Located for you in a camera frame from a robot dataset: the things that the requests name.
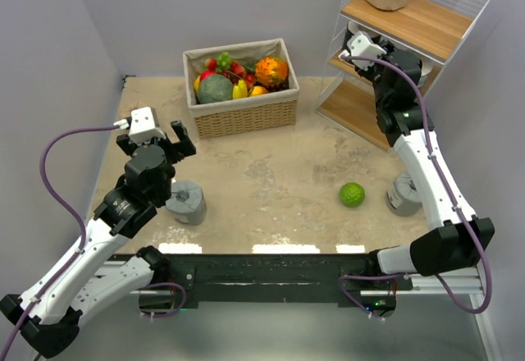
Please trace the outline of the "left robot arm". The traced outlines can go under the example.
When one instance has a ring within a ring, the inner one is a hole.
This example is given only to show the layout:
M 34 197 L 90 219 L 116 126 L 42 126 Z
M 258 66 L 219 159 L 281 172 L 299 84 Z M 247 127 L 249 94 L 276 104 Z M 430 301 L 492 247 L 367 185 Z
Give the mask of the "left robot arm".
M 50 195 L 77 221 L 80 236 L 29 289 L 2 298 L 2 314 L 13 325 L 1 351 L 2 359 L 7 357 L 16 336 L 22 336 L 39 357 L 55 357 L 75 340 L 91 317 L 131 291 L 172 286 L 169 260 L 153 246 L 141 248 L 118 273 L 91 280 L 165 206 L 171 197 L 175 164 L 196 153 L 180 121 L 170 124 L 178 138 L 176 142 L 152 125 L 139 134 L 135 131 L 138 124 L 125 118 L 107 126 L 108 131 L 121 130 L 116 143 L 129 161 L 88 222 L 51 186 L 46 164 L 58 141 L 90 129 L 69 130 L 43 149 L 39 159 L 41 180 Z

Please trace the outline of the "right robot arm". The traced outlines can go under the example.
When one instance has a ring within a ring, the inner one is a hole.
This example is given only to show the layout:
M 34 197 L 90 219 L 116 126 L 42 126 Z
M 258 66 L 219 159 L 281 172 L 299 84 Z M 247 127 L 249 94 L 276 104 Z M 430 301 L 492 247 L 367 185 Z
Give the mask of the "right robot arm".
M 409 245 L 376 251 L 377 262 L 365 270 L 367 283 L 382 290 L 395 273 L 434 276 L 477 265 L 495 228 L 463 197 L 442 157 L 418 88 L 420 59 L 363 32 L 347 48 L 357 73 L 372 84 L 378 127 L 407 167 L 429 228 Z

